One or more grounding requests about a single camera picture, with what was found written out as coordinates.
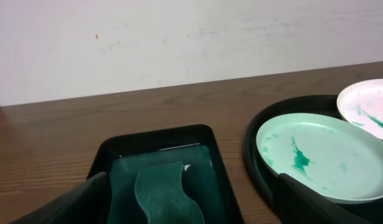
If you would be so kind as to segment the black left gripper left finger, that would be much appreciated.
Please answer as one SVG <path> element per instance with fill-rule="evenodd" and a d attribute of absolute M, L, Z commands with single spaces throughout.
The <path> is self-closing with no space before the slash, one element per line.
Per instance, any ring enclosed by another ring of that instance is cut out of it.
<path fill-rule="evenodd" d="M 108 176 L 106 172 L 100 172 L 43 207 L 15 220 L 14 223 L 106 223 L 110 200 Z"/>

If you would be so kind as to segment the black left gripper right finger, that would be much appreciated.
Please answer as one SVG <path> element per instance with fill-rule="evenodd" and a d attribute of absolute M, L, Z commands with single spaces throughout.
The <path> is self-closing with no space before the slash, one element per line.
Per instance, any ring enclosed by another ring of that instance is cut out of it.
<path fill-rule="evenodd" d="M 284 173 L 277 177 L 277 214 L 282 223 L 362 224 L 367 222 Z"/>

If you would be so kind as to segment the mint green plate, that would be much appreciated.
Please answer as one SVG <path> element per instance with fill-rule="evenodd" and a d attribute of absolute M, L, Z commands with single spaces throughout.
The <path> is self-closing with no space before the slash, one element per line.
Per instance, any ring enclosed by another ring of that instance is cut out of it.
<path fill-rule="evenodd" d="M 274 175 L 287 174 L 332 202 L 383 198 L 383 142 L 340 119 L 290 113 L 264 122 L 259 156 Z"/>

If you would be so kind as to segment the green sponge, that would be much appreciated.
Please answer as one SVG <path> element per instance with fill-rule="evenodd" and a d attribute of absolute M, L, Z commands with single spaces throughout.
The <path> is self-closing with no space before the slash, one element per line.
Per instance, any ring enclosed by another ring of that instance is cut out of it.
<path fill-rule="evenodd" d="M 134 193 L 149 224 L 204 224 L 198 204 L 184 192 L 184 164 L 173 162 L 138 171 Z"/>

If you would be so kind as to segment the pink white plate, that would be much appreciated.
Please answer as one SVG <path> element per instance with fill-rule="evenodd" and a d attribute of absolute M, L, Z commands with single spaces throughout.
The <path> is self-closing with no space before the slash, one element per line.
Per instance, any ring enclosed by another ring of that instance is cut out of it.
<path fill-rule="evenodd" d="M 346 87 L 336 105 L 343 120 L 383 141 L 383 78 Z"/>

